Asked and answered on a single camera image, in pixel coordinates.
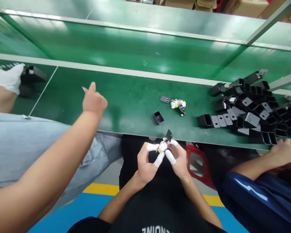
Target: yellow floor line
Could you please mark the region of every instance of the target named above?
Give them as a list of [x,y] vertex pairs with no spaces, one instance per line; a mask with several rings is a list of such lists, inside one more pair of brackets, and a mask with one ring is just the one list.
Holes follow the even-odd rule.
[[[88,194],[100,194],[115,196],[120,191],[119,186],[110,184],[97,184],[92,183],[83,192]],[[224,207],[218,196],[203,195],[206,201],[211,206]]]

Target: blue floor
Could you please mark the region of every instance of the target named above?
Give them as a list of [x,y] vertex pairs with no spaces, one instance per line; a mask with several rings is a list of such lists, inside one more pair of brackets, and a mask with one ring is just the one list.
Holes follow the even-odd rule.
[[[76,222],[88,216],[97,217],[112,197],[82,193],[74,202],[37,223],[29,233],[66,233]],[[212,209],[219,217],[226,232],[248,232],[225,207],[212,206]]]

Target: wrist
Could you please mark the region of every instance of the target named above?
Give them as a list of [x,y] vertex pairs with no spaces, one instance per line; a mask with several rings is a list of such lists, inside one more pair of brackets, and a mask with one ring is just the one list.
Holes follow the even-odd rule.
[[93,119],[98,118],[100,120],[102,118],[103,112],[99,113],[99,112],[94,112],[94,111],[83,111],[82,114],[90,116]]
[[132,181],[134,187],[137,189],[137,191],[140,191],[141,189],[143,189],[147,184],[146,182],[144,182],[141,179],[141,176],[140,176],[138,171],[135,172],[135,174],[131,178],[131,181]]
[[179,179],[182,183],[189,183],[192,181],[192,177],[191,177],[189,172],[187,172],[183,176],[179,177]]
[[287,164],[285,157],[278,153],[268,152],[261,157],[268,161],[266,164],[269,166],[270,170]]

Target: light blue jeans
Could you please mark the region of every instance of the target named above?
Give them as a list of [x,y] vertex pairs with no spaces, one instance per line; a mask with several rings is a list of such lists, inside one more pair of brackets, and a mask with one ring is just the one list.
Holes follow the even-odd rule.
[[[0,113],[0,187],[16,182],[69,127],[52,120]],[[90,150],[48,215],[78,197],[111,163],[121,158],[120,146],[121,136],[97,133]]]

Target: red plastic stool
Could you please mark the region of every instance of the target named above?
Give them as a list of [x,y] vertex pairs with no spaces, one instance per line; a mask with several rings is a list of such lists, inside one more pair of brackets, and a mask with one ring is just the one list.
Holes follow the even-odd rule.
[[[204,168],[203,176],[198,176],[197,174],[195,174],[194,172],[191,171],[191,169],[190,169],[191,153],[198,154],[203,159],[203,168]],[[190,175],[193,178],[199,180],[200,182],[207,185],[208,187],[216,190],[216,188],[214,187],[212,180],[211,180],[205,152],[203,152],[200,149],[198,149],[192,145],[189,145],[189,144],[187,144],[187,168],[188,168]]]

